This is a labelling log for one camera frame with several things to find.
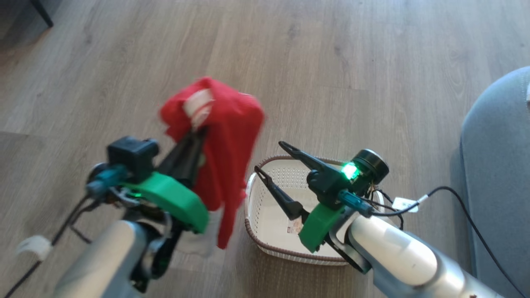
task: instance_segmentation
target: plastic basket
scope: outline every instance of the plastic basket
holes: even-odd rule
[[[336,160],[321,160],[337,168],[343,165],[343,162]],[[264,160],[259,166],[291,198],[302,203],[307,211],[310,212],[318,204],[316,195],[307,187],[309,169],[302,162],[293,160],[290,156],[274,156]],[[245,226],[250,238],[269,255],[307,264],[347,265],[327,244],[311,254],[298,238],[302,227],[300,219],[290,221],[286,217],[255,173],[250,176],[246,189]]]

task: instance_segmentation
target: brown basket rim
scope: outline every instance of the brown basket rim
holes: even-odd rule
[[[317,156],[317,158],[320,159],[321,161],[325,162],[325,163],[330,163],[330,164],[335,164],[335,165],[342,165],[342,164],[345,163],[344,161],[339,161],[339,160],[335,160],[335,159],[326,159],[326,158],[322,158],[322,157],[318,157],[318,156]],[[290,155],[274,155],[274,156],[271,156],[271,157],[269,157],[267,159],[262,160],[258,164],[258,166],[261,168],[262,166],[264,166],[265,164],[267,164],[267,163],[269,163],[271,161],[275,161],[275,160],[293,160],[293,159],[294,158],[292,158]],[[317,260],[317,261],[330,261],[330,262],[347,263],[346,260],[344,260],[341,257],[323,257],[323,256],[311,255],[309,253],[301,253],[301,252],[290,251],[290,250],[287,250],[287,249],[271,246],[271,245],[266,244],[263,241],[259,240],[258,237],[254,234],[254,232],[252,232],[252,229],[250,227],[248,200],[250,200],[249,197],[245,198],[245,202],[247,202],[247,204],[245,204],[245,227],[246,227],[246,232],[248,233],[250,238],[257,245],[259,245],[259,246],[261,246],[261,247],[263,247],[263,248],[265,248],[267,250],[271,250],[271,251],[278,252],[278,253],[283,253],[285,255],[289,255],[289,256],[293,256],[293,257],[299,257],[299,258],[304,258],[304,259],[313,259],[313,260]]]

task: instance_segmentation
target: silver robot arm segment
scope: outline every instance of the silver robot arm segment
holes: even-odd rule
[[[336,234],[352,214],[346,212],[333,227],[330,242],[362,273],[373,269],[374,285],[388,297],[501,297],[457,262],[386,218],[359,216],[348,227],[344,243],[339,241]]]
[[[142,297],[130,276],[147,243],[138,223],[114,222],[64,273],[52,297]]]

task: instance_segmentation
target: gray sofa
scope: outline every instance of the gray sofa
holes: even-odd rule
[[[497,80],[477,99],[461,137],[467,204],[497,259],[530,295],[530,67]],[[473,275],[521,297],[472,235]]]

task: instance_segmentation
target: cable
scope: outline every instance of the cable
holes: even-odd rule
[[[95,200],[93,201],[90,205],[84,207],[83,209],[81,209],[79,212],[77,212],[75,214],[75,216],[72,218],[72,220],[70,221],[70,223],[68,224],[68,226],[70,227],[70,230],[72,232],[74,232],[81,240],[83,240],[83,242],[85,242],[86,244],[90,244],[92,243],[92,240],[90,240],[88,237],[86,237],[85,235],[83,235],[83,233],[81,231],[79,231],[75,226],[74,224],[77,222],[77,220],[81,217],[81,215],[85,212],[91,212],[92,210],[96,209],[97,207],[99,207],[101,203],[98,201],[98,200]]]
[[[383,197],[384,197],[387,201],[390,202],[390,204],[394,204],[394,201],[393,201],[393,200],[390,198],[390,196],[387,195],[384,191],[382,191],[382,190],[380,190],[380,189],[376,189],[375,191],[379,191],[379,192],[383,195]],[[403,216],[401,216],[401,214],[398,214],[397,217],[399,218],[399,220],[400,220],[400,222],[401,222],[401,223],[400,223],[400,227],[399,227],[399,229],[400,229],[401,231],[403,231],[403,224],[404,224]]]
[[[125,189],[125,188],[122,189],[122,192],[118,192],[116,187],[111,187],[111,188],[109,188],[109,190],[111,191],[111,193],[113,195],[115,195],[117,198],[119,198],[120,202],[127,208],[136,207],[136,206],[140,205],[140,202],[138,202],[137,200],[128,198],[126,196],[126,192],[128,192],[128,190]]]
[[[59,231],[57,232],[57,234],[55,234],[54,238],[52,239],[51,244],[50,244],[52,247],[55,246],[57,242],[61,239],[61,237],[63,236],[63,233],[66,230],[66,227],[68,227],[68,223],[72,221],[72,218],[74,218],[78,210],[81,208],[81,206],[83,206],[83,204],[86,202],[86,200],[88,200],[88,198],[90,198],[90,196],[85,195],[79,201],[79,203],[75,205],[72,212],[70,212],[69,216],[66,218],[64,223],[59,228]],[[9,290],[9,292],[5,294],[4,298],[11,297],[11,295],[15,293],[15,291],[33,274],[33,272],[35,272],[35,270],[40,266],[40,264],[42,264],[42,261],[35,262],[35,264],[33,264],[33,266],[31,266],[31,268],[19,279],[19,281],[13,285],[13,287]]]
[[[490,247],[486,244],[486,241],[484,240],[484,238],[480,234],[479,229],[477,229],[477,227],[475,226],[475,223],[473,222],[473,220],[471,219],[471,216],[467,212],[467,209],[465,207],[464,201],[462,201],[462,198],[458,195],[458,193],[454,189],[452,189],[451,187],[440,186],[440,187],[435,188],[431,192],[429,192],[427,194],[427,196],[432,196],[434,193],[436,193],[439,190],[448,190],[456,197],[456,199],[460,203],[460,206],[462,207],[462,210],[464,211],[465,216],[467,217],[467,220],[471,224],[471,227],[473,227],[473,230],[475,231],[476,235],[479,237],[480,241],[484,245],[484,248],[486,248],[486,251],[490,255],[491,259],[493,260],[495,265],[497,265],[497,268],[499,268],[499,270],[501,271],[502,275],[504,275],[504,277],[511,283],[511,285],[514,286],[515,290],[517,290],[519,292],[519,294],[521,294],[521,296],[523,296],[524,298],[528,298],[528,296],[526,296],[523,293],[523,291],[515,284],[515,282],[511,280],[511,278],[508,276],[508,273],[506,273],[506,271],[503,269],[503,267],[499,264],[499,261],[493,255],[493,252],[491,251]]]
[[[383,208],[385,208],[385,209],[389,209],[389,210],[392,210],[392,211],[396,211],[396,209],[394,209],[394,208],[392,208],[392,207],[388,207],[388,206],[386,206],[386,205],[383,205],[383,204],[380,204],[380,203],[375,202],[375,201],[374,201],[374,192],[376,192],[376,191],[379,191],[379,192],[383,195],[383,197],[385,197],[385,199],[387,199],[391,204],[394,203],[394,202],[392,201],[392,199],[391,199],[386,193],[384,193],[382,190],[379,190],[379,189],[376,189],[376,190],[374,190],[374,191],[372,191],[372,192],[370,193],[370,200],[368,200],[368,199],[364,199],[364,198],[361,198],[361,199],[363,199],[364,201],[368,202],[368,203],[371,204],[371,205],[376,205],[376,206],[383,207]],[[404,229],[403,226],[404,226],[404,224],[405,224],[405,220],[403,219],[403,216],[401,216],[401,214],[398,214],[397,217],[398,217],[399,220],[400,220],[399,229],[400,229],[401,231],[403,231],[403,229]]]
[[[402,210],[399,210],[399,211],[396,211],[396,212],[390,212],[390,213],[374,212],[374,213],[372,213],[372,215],[374,215],[374,216],[385,216],[385,217],[397,216],[397,215],[400,215],[400,214],[403,214],[403,213],[407,213],[409,210],[413,209],[414,207],[417,207],[418,205],[420,205],[420,203],[416,202],[416,203],[410,205],[409,207],[407,207],[405,209],[402,209]]]

